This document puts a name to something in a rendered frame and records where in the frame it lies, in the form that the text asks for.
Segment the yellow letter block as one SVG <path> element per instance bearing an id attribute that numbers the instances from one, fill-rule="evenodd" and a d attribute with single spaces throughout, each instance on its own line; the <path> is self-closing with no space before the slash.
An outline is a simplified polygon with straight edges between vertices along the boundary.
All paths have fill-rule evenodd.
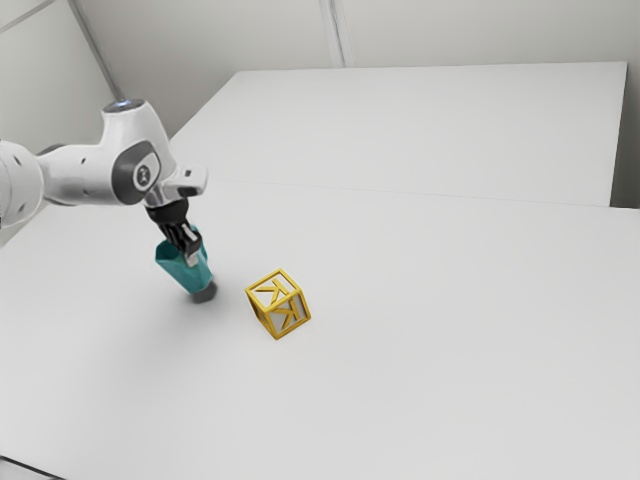
<path id="1" fill-rule="evenodd" d="M 254 315 L 279 340 L 311 319 L 302 288 L 282 268 L 245 289 Z"/>

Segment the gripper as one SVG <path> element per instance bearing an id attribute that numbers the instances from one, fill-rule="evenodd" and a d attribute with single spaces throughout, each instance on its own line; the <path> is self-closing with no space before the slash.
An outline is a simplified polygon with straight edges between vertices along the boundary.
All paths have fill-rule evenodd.
<path id="1" fill-rule="evenodd" d="M 189 201 L 182 198 L 160 207 L 146 207 L 151 221 L 162 231 L 176 229 L 177 248 L 182 253 L 187 265 L 199 263 L 198 252 L 201 248 L 201 235 L 189 224 L 187 213 Z"/>

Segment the teal faceted mug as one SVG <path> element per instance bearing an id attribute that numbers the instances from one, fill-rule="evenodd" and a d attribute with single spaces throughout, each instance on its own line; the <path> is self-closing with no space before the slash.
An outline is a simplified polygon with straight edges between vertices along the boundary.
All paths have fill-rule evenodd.
<path id="1" fill-rule="evenodd" d="M 156 247 L 155 262 L 190 294 L 195 303 L 212 300 L 217 293 L 217 285 L 208 265 L 202 236 L 198 252 L 199 263 L 187 265 L 177 248 L 176 229 L 167 230 L 163 234 L 166 239 Z"/>

